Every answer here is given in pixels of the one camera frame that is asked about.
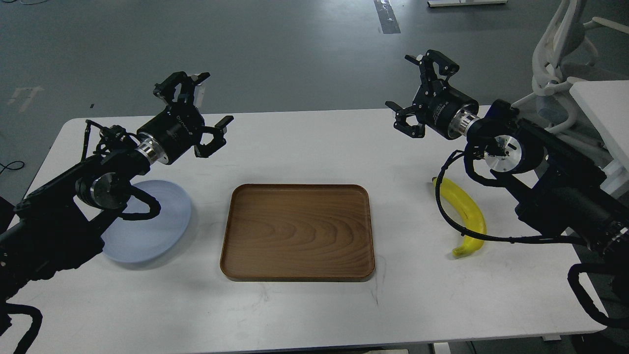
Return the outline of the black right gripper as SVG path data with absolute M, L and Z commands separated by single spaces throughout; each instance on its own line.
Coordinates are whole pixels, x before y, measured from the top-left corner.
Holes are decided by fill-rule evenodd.
M 413 138 L 424 138 L 425 125 L 445 137 L 454 140 L 461 136 L 452 122 L 460 110 L 472 114 L 479 112 L 479 103 L 467 94 L 450 87 L 450 78 L 459 72 L 460 66 L 438 50 L 427 50 L 421 56 L 405 55 L 404 59 L 420 69 L 420 87 L 415 104 L 403 108 L 393 101 L 386 101 L 387 108 L 395 112 L 393 127 Z M 416 117 L 411 125 L 407 119 Z

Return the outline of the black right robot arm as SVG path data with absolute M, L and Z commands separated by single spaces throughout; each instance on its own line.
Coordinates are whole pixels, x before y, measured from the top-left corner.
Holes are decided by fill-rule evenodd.
M 479 103 L 450 85 L 459 65 L 438 50 L 406 55 L 420 71 L 420 86 L 409 107 L 386 101 L 395 112 L 395 129 L 423 138 L 427 127 L 447 140 L 465 137 L 463 150 L 452 152 L 436 177 L 434 195 L 443 219 L 463 236 L 523 244 L 578 244 L 597 253 L 602 264 L 575 264 L 568 283 L 584 311 L 596 322 L 628 327 L 627 318 L 600 311 L 580 284 L 583 273 L 612 277 L 611 289 L 628 304 L 628 208 L 600 187 L 606 176 L 595 162 L 525 118 L 503 99 L 479 116 Z M 476 183 L 505 188 L 517 200 L 519 220 L 537 236 L 496 237 L 456 223 L 443 210 L 442 184 L 447 169 L 462 159 Z

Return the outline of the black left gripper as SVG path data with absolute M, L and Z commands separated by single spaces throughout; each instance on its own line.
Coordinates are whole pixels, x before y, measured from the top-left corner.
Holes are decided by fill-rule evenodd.
M 227 115 L 214 127 L 206 127 L 195 106 L 196 87 L 210 76 L 209 72 L 193 75 L 174 72 L 154 85 L 153 95 L 161 99 L 166 107 L 142 125 L 137 134 L 150 138 L 159 145 L 163 152 L 160 163 L 173 164 L 193 146 L 196 157 L 208 158 L 227 144 L 225 134 L 234 116 Z M 203 134 L 212 136 L 209 143 L 200 143 Z

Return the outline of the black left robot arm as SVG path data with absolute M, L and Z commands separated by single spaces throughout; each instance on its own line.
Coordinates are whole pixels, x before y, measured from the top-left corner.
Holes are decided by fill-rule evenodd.
M 10 298 L 27 282 L 77 269 L 99 255 L 102 235 L 115 220 L 157 217 L 158 200 L 131 183 L 152 164 L 173 164 L 189 149 L 207 158 L 226 144 L 233 117 L 211 127 L 195 106 L 196 87 L 209 76 L 179 71 L 157 83 L 153 94 L 165 108 L 135 133 L 87 119 L 81 160 L 14 207 L 18 223 L 1 235 L 1 331 L 11 327 L 11 315 L 31 318 L 16 354 L 31 347 L 43 316 L 36 307 L 9 303 Z

